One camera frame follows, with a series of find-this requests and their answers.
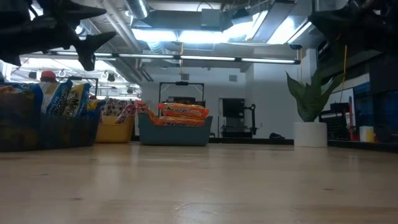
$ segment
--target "red cap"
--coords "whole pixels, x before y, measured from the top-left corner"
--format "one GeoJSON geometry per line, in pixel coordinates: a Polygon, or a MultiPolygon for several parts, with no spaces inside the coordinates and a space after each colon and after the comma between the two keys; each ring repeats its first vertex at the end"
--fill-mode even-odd
{"type": "Polygon", "coordinates": [[[42,78],[53,78],[55,80],[55,74],[52,71],[43,71],[42,78]]]}

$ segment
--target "blue snack bag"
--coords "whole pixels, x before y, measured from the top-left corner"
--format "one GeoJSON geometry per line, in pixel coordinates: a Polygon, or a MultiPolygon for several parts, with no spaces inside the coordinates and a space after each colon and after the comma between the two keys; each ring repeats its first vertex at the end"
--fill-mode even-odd
{"type": "Polygon", "coordinates": [[[35,107],[45,114],[61,115],[67,105],[72,81],[65,83],[39,83],[29,87],[35,95],[35,107]]]}
{"type": "Polygon", "coordinates": [[[80,117],[86,110],[88,98],[90,97],[90,88],[91,85],[89,83],[73,87],[68,95],[67,106],[63,115],[80,117]]]}

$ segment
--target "gray basket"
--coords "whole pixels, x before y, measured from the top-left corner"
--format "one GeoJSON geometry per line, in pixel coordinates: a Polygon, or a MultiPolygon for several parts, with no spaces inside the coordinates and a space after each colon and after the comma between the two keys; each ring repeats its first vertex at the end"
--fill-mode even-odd
{"type": "Polygon", "coordinates": [[[201,127],[157,126],[148,114],[138,114],[139,140],[144,145],[206,146],[209,143],[212,116],[201,127]]]}

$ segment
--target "white plant pot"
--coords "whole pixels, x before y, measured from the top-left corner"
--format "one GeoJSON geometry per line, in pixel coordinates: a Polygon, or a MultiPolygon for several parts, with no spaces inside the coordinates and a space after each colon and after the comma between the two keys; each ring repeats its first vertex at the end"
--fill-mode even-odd
{"type": "Polygon", "coordinates": [[[294,123],[294,146],[328,147],[326,123],[294,123]]]}

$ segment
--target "dark basket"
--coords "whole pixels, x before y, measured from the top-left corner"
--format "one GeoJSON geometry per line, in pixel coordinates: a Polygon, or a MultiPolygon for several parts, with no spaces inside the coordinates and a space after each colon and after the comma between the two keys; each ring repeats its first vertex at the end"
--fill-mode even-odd
{"type": "Polygon", "coordinates": [[[0,111],[0,151],[29,151],[92,146],[100,112],[93,118],[0,111]]]}

